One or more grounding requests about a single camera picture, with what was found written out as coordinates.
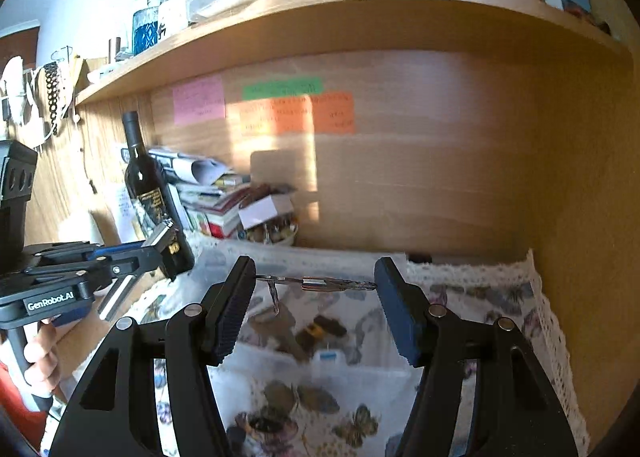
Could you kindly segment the left hand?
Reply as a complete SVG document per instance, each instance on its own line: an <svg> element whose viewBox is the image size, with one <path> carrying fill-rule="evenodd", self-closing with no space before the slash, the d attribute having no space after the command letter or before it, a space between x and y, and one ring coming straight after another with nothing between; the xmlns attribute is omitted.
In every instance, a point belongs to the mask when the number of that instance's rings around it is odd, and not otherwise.
<svg viewBox="0 0 640 457"><path fill-rule="evenodd" d="M56 348L56 329L50 319L25 327L24 357L29 363L23 376L32 395L48 397L61 381L61 365Z"/></svg>

